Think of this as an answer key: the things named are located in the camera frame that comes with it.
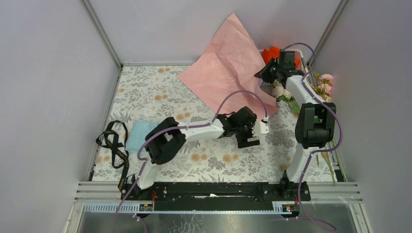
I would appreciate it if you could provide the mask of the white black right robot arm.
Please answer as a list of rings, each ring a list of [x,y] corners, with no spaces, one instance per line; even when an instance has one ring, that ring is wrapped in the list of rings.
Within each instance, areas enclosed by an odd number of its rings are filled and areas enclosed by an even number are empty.
[[[291,200],[298,193],[295,183],[304,181],[313,154],[333,139],[336,106],[322,100],[310,87],[303,71],[296,69],[293,50],[280,50],[279,56],[271,58],[255,77],[266,83],[279,82],[299,105],[295,125],[297,148],[291,165],[285,170],[288,181],[278,188],[283,199]]]

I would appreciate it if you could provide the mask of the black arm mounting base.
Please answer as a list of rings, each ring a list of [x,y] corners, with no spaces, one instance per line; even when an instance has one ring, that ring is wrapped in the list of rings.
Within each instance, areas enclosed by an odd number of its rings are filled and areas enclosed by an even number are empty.
[[[126,200],[148,201],[156,211],[270,211],[272,202],[310,201],[306,182],[279,184],[155,182],[132,188]]]

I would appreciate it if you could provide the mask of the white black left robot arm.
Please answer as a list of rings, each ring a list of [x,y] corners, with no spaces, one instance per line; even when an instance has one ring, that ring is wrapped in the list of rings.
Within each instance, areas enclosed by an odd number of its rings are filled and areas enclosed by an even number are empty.
[[[239,149],[257,146],[257,136],[269,132],[268,116],[258,120],[247,106],[230,114],[217,114],[211,121],[177,122],[168,117],[150,131],[142,148],[149,154],[132,184],[140,200],[149,197],[159,166],[170,162],[186,142],[235,136]]]

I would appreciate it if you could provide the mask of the white fake flower stem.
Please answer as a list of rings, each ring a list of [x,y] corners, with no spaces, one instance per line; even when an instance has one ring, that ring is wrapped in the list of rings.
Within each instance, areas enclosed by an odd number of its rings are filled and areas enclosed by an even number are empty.
[[[292,94],[286,90],[281,84],[275,83],[273,84],[273,88],[271,90],[271,95],[276,99],[276,101],[284,101],[286,102],[291,112],[297,117],[300,112],[300,107],[295,98]]]

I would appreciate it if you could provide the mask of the pink fake flower stem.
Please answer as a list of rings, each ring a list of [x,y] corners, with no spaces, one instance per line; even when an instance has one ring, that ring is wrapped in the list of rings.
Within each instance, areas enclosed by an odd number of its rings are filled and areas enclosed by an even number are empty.
[[[316,84],[310,84],[311,88],[326,102],[332,102],[332,91],[334,86],[334,77],[330,74],[314,75]]]

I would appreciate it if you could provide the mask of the pink purple wrapping paper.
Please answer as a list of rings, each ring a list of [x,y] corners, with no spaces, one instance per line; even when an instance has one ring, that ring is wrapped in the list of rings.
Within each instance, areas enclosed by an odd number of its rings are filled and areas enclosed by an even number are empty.
[[[231,14],[201,57],[178,78],[213,112],[236,112],[247,106],[262,119],[279,110],[276,99],[260,88],[255,77],[264,66],[255,43]]]

